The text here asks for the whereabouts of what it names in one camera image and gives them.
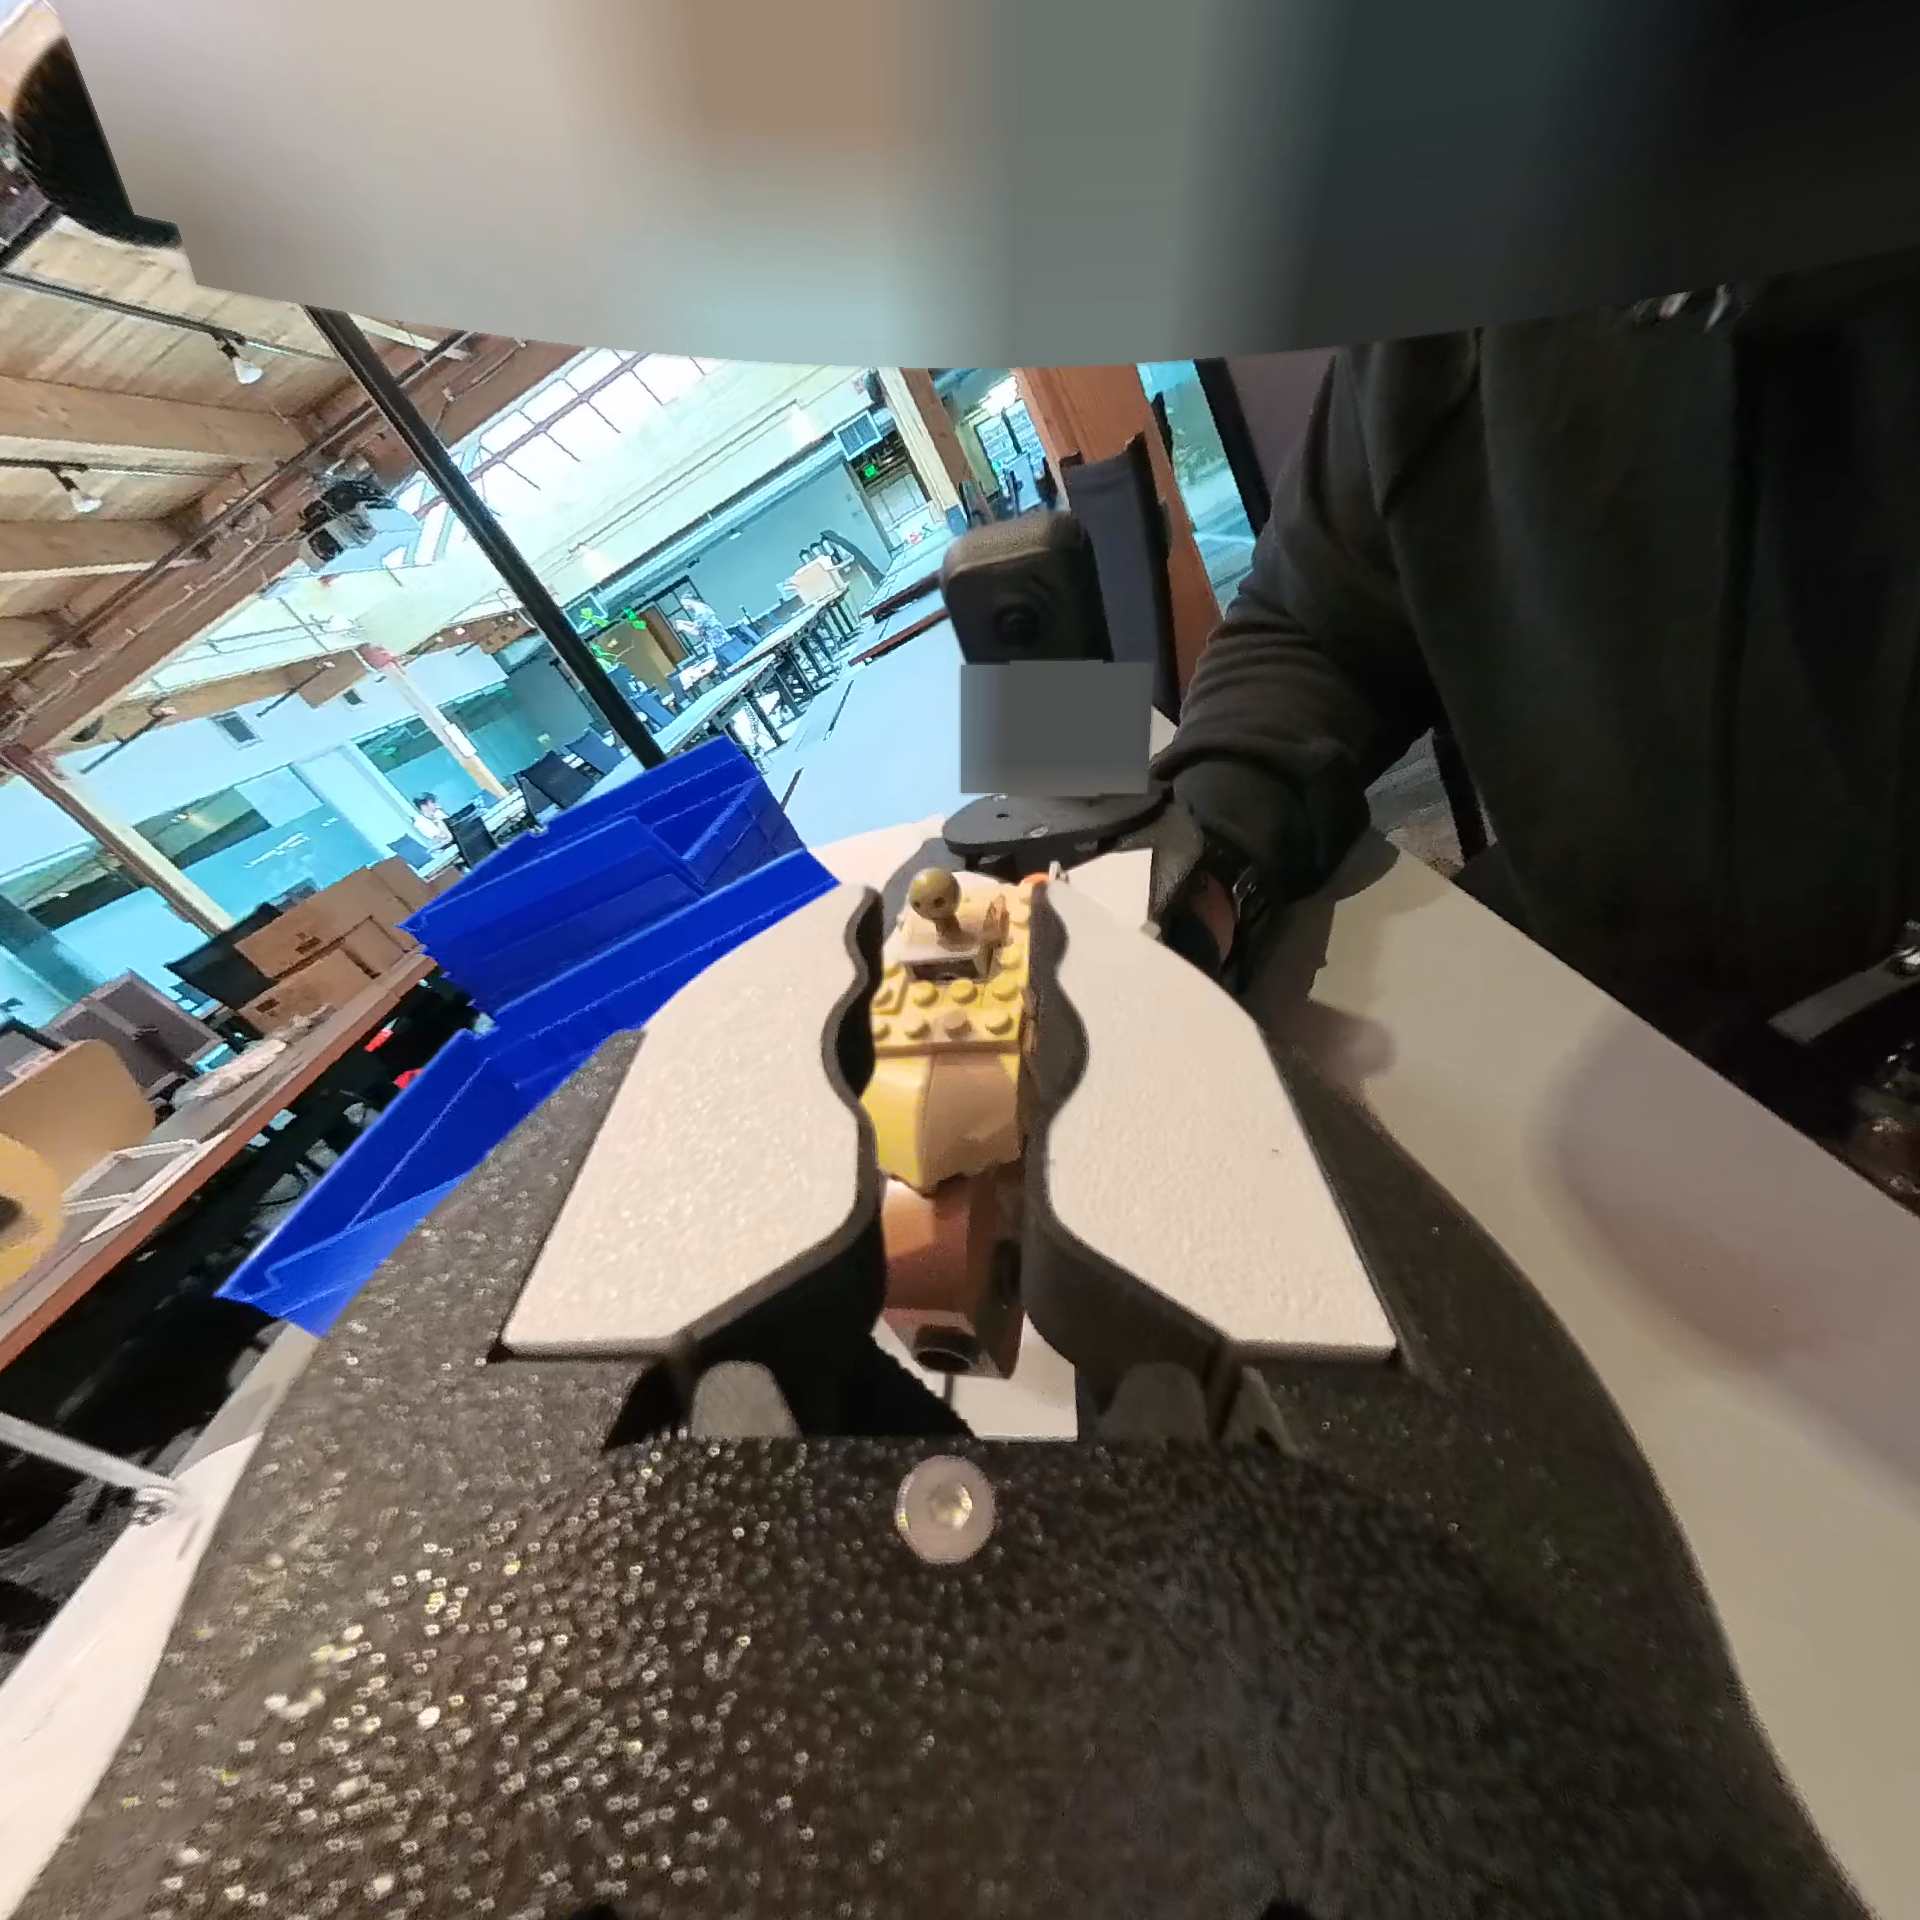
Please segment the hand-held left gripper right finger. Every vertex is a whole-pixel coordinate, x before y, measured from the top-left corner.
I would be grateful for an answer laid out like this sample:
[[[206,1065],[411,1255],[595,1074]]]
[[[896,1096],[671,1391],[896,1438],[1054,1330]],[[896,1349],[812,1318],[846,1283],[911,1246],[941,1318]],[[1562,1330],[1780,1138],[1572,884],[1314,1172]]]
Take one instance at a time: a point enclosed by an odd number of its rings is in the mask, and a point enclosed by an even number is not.
[[[1087,884],[1026,910],[1026,1318],[1069,1368],[1401,1354],[1262,1018]]]

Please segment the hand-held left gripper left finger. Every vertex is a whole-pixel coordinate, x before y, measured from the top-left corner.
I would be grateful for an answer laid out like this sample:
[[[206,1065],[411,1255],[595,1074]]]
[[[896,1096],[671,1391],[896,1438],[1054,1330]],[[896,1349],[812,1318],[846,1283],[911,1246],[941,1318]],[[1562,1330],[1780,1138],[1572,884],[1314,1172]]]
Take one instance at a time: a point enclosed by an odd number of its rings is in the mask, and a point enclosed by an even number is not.
[[[515,1363],[836,1363],[882,1318],[882,891],[831,884],[674,987],[494,1330]]]

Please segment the tan brick vehicle model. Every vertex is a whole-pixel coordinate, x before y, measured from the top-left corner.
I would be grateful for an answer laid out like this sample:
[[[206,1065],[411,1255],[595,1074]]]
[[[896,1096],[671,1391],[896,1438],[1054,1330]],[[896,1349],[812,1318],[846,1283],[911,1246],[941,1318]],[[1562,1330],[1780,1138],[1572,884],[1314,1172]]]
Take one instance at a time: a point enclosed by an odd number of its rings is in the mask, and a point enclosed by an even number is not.
[[[916,1368],[1024,1368],[1024,1065],[1041,875],[916,864],[878,975],[882,1330]]]

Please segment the grey desk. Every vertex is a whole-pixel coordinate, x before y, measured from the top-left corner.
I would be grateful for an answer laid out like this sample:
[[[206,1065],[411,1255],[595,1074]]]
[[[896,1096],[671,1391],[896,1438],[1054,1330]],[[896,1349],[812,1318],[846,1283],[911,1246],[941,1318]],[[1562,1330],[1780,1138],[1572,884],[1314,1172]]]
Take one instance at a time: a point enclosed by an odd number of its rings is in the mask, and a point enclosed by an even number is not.
[[[646,1034],[273,1401],[15,1920],[1909,1920],[1920,1223],[1414,854],[1248,1000],[1387,1363],[494,1349]]]

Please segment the black wristwatch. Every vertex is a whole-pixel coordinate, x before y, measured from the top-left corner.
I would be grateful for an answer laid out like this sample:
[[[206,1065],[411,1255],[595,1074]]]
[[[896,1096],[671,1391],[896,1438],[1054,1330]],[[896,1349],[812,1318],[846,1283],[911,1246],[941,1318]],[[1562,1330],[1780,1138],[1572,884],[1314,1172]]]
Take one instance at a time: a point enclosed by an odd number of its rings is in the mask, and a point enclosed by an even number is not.
[[[1205,926],[1214,987],[1245,994],[1278,926],[1262,864],[1223,836],[1201,836],[1193,919]]]

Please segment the blue plastic bin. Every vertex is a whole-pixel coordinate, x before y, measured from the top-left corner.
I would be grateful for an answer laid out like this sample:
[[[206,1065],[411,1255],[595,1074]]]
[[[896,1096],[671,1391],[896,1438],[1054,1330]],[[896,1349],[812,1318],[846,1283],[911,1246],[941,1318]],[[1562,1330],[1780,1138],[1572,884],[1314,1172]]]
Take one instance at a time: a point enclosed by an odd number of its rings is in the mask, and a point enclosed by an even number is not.
[[[322,1330],[365,1266],[467,1186],[489,1152],[544,1118],[611,1034],[646,1024],[682,975],[736,954],[742,884],[692,901],[548,987],[494,1000],[481,1034],[454,1034],[316,1195],[230,1266],[226,1305],[251,1305],[293,1330]]]

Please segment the stacked blue plastic bins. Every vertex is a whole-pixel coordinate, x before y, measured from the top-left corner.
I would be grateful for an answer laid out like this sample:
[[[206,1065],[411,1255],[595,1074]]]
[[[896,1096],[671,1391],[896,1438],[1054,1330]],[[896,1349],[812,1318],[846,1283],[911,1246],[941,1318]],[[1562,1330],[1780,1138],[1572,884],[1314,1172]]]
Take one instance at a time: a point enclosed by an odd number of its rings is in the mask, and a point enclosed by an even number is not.
[[[595,1000],[596,987],[682,975],[831,875],[731,734],[595,791],[559,824],[489,850],[401,932],[489,1014]]]

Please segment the brown cardboard boxes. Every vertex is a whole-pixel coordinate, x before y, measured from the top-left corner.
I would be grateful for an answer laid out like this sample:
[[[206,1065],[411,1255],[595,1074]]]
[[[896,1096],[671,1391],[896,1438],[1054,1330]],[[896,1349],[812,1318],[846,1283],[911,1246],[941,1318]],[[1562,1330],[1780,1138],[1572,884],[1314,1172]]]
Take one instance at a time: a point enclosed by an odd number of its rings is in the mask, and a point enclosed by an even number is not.
[[[260,932],[236,932],[236,956],[270,975],[236,994],[236,1018],[260,1034],[287,1034],[297,1018],[341,1014],[355,994],[365,994],[383,972],[401,972],[417,954],[401,932],[401,919],[417,919],[434,891],[442,891],[442,875],[417,884],[401,854],[383,854],[383,864],[363,864],[363,875],[293,901]]]

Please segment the wood-edged long table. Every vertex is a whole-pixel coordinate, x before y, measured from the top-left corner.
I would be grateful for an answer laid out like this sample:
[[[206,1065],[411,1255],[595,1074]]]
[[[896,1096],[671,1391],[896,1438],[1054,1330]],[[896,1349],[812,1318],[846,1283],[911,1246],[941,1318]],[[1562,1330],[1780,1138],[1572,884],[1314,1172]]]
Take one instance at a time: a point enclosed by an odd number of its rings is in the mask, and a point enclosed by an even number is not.
[[[143,1196],[111,1212],[111,1223],[72,1236],[44,1255],[15,1283],[0,1283],[0,1363],[15,1363],[64,1314],[75,1314],[122,1256],[137,1256],[172,1219],[206,1196],[206,1186],[273,1133],[336,1065],[365,1054],[365,1034],[401,1014],[411,987],[428,987],[434,956],[411,954],[383,975],[365,975],[341,1014],[322,1014],[297,1044],[287,1044],[260,1077],[230,1096],[206,1096],[191,1118],[191,1157]]]

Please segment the black steel column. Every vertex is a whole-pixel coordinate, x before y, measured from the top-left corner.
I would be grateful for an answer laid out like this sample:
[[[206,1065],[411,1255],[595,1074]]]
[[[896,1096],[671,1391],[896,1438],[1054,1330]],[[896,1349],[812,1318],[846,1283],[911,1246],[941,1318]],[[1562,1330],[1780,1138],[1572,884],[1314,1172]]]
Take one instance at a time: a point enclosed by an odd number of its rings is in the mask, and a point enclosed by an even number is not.
[[[663,768],[663,734],[646,728],[646,713],[618,692],[618,678],[595,661],[595,646],[567,629],[567,610],[548,596],[544,564],[505,539],[505,524],[489,512],[489,493],[467,479],[467,463],[442,455],[442,433],[417,420],[417,402],[401,392],[401,380],[377,360],[377,340],[341,320],[341,305],[306,305],[306,323],[336,340],[336,360],[363,380],[363,392],[383,410],[383,428],[411,448],[411,463],[428,474],[428,485],[454,504],[454,524],[472,528],[472,552],[494,564],[494,585],[515,591],[515,610],[544,629],[544,646],[567,661],[567,678],[580,687],[580,702],[618,728],[618,749]]]

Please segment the wood-rimmed black panel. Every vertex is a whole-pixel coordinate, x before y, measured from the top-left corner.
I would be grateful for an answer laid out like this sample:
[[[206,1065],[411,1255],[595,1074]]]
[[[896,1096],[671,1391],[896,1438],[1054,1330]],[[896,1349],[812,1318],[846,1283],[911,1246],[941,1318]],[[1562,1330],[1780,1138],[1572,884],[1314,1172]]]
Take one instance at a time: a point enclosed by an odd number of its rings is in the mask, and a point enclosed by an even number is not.
[[[64,1167],[27,1138],[0,1138],[0,1291],[64,1255]]]

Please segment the shiny clear pouch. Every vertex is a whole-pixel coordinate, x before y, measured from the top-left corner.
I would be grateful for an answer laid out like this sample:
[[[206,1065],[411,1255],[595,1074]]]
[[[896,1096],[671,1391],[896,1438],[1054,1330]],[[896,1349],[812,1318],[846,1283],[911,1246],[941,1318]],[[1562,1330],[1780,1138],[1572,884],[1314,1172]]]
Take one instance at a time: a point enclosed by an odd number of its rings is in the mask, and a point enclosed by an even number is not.
[[[1844,1157],[1902,1212],[1920,1212],[1920,1044],[1882,1054],[1848,1088]]]

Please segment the large window wall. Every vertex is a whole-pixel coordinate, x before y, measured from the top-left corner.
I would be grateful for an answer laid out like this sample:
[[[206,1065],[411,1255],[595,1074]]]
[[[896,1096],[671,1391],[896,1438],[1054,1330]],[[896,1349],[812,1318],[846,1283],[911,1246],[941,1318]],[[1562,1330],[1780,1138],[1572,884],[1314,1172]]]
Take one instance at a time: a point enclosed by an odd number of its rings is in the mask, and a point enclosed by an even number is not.
[[[442,854],[434,814],[494,807],[544,754],[580,734],[627,760],[611,713],[567,661],[525,646],[411,653],[401,687],[341,661],[297,661],[260,702],[143,702],[93,717],[53,768],[122,833],[137,833],[226,926],[322,891],[377,854],[411,875]],[[27,768],[0,779],[0,1000],[72,1014],[111,975],[184,994],[206,946],[156,875],[122,864],[93,824],[53,807]]]

